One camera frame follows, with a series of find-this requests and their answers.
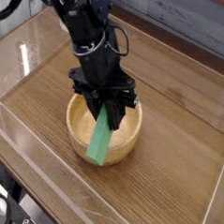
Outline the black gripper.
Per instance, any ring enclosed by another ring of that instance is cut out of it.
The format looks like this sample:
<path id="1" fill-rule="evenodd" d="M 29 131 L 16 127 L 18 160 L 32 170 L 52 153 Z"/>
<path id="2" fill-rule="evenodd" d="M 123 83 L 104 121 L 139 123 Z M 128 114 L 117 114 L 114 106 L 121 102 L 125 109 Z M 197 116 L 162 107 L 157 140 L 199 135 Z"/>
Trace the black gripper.
<path id="1" fill-rule="evenodd" d="M 108 37 L 88 43 L 72 43 L 72 51 L 80 61 L 80 67 L 69 72 L 74 89 L 84 97 L 89 112 L 97 120 L 102 104 L 111 130 L 120 127 L 126 107 L 136 106 L 135 81 L 121 69 L 121 57 L 117 38 Z"/>

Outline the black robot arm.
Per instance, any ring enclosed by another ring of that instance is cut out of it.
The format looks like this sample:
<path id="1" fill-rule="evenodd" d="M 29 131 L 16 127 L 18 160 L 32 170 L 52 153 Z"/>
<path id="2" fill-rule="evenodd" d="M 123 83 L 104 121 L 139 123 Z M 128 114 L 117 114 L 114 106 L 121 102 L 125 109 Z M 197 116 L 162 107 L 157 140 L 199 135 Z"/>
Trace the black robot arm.
<path id="1" fill-rule="evenodd" d="M 112 0 L 42 0 L 54 8 L 66 26 L 72 52 L 80 66 L 69 71 L 73 89 L 84 97 L 98 118 L 105 108 L 109 128 L 120 127 L 126 108 L 136 106 L 135 81 L 121 68 L 122 52 L 116 31 L 125 29 L 110 20 Z"/>

